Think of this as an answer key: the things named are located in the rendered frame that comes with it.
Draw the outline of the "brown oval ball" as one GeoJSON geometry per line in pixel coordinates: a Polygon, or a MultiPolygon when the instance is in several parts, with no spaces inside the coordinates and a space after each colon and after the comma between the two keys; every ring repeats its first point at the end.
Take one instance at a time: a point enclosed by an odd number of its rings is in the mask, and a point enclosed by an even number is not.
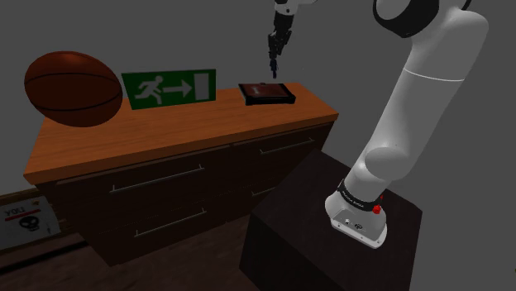
{"type": "Polygon", "coordinates": [[[33,107],[59,124],[98,126],[122,105],[122,86],[103,62],[75,51],[50,52],[34,60],[24,77],[33,107]]]}

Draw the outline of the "brown chest of drawers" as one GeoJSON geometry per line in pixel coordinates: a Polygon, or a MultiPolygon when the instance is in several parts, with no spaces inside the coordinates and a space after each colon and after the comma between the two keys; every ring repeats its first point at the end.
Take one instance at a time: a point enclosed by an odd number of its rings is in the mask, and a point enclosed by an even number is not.
{"type": "Polygon", "coordinates": [[[24,172],[109,265],[243,217],[310,152],[337,112],[300,83],[292,104],[212,102],[134,110],[94,127],[44,120],[24,172]]]}

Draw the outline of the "white skull poster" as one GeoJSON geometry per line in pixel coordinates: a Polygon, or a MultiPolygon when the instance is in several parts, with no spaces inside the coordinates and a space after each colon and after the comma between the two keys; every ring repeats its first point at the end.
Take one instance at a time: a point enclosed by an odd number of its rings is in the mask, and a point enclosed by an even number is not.
{"type": "Polygon", "coordinates": [[[0,250],[61,233],[45,196],[0,206],[0,250]]]}

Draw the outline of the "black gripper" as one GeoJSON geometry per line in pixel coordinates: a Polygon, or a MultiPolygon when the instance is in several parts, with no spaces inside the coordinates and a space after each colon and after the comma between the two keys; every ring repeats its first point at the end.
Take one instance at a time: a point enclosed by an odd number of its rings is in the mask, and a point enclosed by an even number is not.
{"type": "Polygon", "coordinates": [[[274,17],[274,31],[268,35],[268,46],[270,54],[270,70],[272,78],[277,78],[277,60],[275,57],[281,55],[283,48],[288,44],[289,38],[292,34],[291,27],[293,24],[293,15],[284,15],[279,12],[275,13],[274,17]]]}

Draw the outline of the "black tablet with red screen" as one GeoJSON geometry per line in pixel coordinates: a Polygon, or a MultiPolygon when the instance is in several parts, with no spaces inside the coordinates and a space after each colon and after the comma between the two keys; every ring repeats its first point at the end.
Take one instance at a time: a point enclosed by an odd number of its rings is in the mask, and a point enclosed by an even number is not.
{"type": "Polygon", "coordinates": [[[283,83],[239,83],[247,106],[266,104],[294,104],[296,97],[283,83]]]}

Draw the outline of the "dark robot stand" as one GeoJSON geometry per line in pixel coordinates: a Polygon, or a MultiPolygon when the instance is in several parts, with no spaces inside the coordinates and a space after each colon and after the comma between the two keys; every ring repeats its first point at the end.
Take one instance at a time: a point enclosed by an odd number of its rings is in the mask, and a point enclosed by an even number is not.
{"type": "Polygon", "coordinates": [[[385,191],[381,247],[339,232],[324,201],[348,171],[313,150],[252,210],[240,269],[260,291],[409,291],[422,211],[385,191]]]}

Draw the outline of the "green exit sign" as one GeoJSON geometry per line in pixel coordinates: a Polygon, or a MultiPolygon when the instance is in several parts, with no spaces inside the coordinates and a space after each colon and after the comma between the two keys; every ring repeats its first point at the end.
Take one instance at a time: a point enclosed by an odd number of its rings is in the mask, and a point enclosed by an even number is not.
{"type": "Polygon", "coordinates": [[[132,110],[216,100],[215,69],[122,73],[132,110]]]}

